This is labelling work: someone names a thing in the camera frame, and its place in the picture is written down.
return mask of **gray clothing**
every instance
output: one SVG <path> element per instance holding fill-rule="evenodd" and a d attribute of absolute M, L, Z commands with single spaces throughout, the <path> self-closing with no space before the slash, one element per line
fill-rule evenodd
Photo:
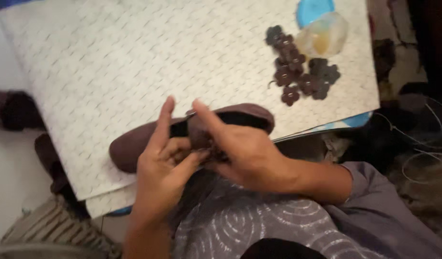
<path fill-rule="evenodd" d="M 220 179 L 178 226 L 175 258 L 240 258 L 262 238 L 303 244 L 329 259 L 442 258 L 442 240 L 368 163 L 344 163 L 349 199 L 321 206 L 296 195 L 261 194 Z"/>

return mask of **translucent plastic cup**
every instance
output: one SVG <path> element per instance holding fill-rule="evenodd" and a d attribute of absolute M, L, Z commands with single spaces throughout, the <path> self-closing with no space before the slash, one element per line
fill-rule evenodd
<path fill-rule="evenodd" d="M 309 58 L 326 59 L 343 49 L 348 30 L 349 23 L 339 13 L 329 12 L 304 27 L 295 43 Z"/>

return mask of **white textured mat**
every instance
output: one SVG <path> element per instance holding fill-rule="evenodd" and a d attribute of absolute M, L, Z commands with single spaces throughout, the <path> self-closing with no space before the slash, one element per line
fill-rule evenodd
<path fill-rule="evenodd" d="M 267 88 L 276 56 L 264 38 L 277 24 L 299 31 L 296 0 L 50 0 L 0 17 L 84 200 L 135 181 L 111 163 L 109 144 L 155 120 L 169 94 L 174 116 L 195 97 L 212 108 L 262 105 L 275 115 L 274 139 L 377 109 L 365 1 L 335 4 L 350 23 L 343 52 L 330 59 L 342 77 L 324 101 L 301 98 L 293 107 L 281 102 L 281 88 Z"/>

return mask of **brown slipper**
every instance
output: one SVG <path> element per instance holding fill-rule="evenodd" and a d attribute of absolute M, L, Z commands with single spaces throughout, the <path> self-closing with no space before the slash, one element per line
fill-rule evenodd
<path fill-rule="evenodd" d="M 268 134 L 274 128 L 273 115 L 256 104 L 227 106 L 214 112 L 226 124 L 250 126 L 262 129 Z M 174 118 L 170 121 L 170 138 L 189 137 L 194 150 L 212 148 L 212 141 L 200 118 L 193 111 L 188 111 L 187 114 L 186 118 Z M 146 148 L 155 128 L 156 122 L 151 122 L 116 138 L 109 146 L 112 162 L 122 171 L 136 173 L 138 157 Z"/>

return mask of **gray sleeve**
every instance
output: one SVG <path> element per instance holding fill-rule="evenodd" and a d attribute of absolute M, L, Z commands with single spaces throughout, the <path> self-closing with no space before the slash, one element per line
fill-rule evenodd
<path fill-rule="evenodd" d="M 366 162 L 342 164 L 352 174 L 353 183 L 349 199 L 338 207 L 357 214 L 375 213 L 376 217 L 395 222 L 419 240 L 442 250 L 442 239 L 424 225 L 398 197 L 395 186 Z"/>

